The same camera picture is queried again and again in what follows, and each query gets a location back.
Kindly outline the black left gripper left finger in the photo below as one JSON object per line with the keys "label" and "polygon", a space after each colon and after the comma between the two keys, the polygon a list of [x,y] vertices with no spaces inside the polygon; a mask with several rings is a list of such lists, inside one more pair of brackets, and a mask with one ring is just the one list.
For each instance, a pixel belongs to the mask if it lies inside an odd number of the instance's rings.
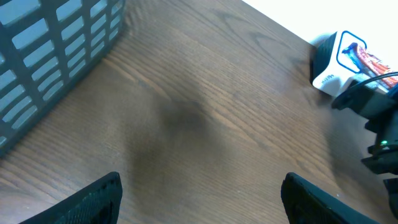
{"label": "black left gripper left finger", "polygon": [[117,224],[123,196],[118,172],[110,172],[21,224]]}

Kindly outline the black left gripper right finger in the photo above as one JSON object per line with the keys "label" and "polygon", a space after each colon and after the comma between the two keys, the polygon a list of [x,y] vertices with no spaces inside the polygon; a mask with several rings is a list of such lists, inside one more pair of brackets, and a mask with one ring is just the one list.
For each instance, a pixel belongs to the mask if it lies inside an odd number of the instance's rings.
{"label": "black left gripper right finger", "polygon": [[290,223],[371,224],[376,222],[293,172],[285,176],[280,196]]}

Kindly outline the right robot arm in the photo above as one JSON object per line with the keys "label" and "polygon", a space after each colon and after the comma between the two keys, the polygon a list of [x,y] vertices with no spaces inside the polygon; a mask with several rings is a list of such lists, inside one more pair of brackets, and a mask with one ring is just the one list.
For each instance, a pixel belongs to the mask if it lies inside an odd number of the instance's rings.
{"label": "right robot arm", "polygon": [[397,85],[386,92],[379,89],[381,80],[396,77],[396,72],[372,78],[355,75],[331,104],[333,109],[349,108],[366,119],[364,128],[376,134],[374,144],[368,147],[370,156],[361,159],[376,175],[397,175]]}

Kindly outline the red chocolate bar wrapper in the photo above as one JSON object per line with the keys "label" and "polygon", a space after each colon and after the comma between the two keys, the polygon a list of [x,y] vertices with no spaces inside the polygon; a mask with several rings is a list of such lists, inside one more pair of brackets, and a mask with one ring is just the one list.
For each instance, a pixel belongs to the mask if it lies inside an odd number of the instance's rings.
{"label": "red chocolate bar wrapper", "polygon": [[[360,61],[360,66],[362,66],[362,68],[366,72],[370,72],[370,75],[373,77],[396,72],[389,65],[385,64],[375,55],[370,54],[365,48],[360,45],[356,48],[356,56]],[[380,81],[387,89],[391,89],[392,87],[397,85],[397,76],[382,78],[380,79]]]}

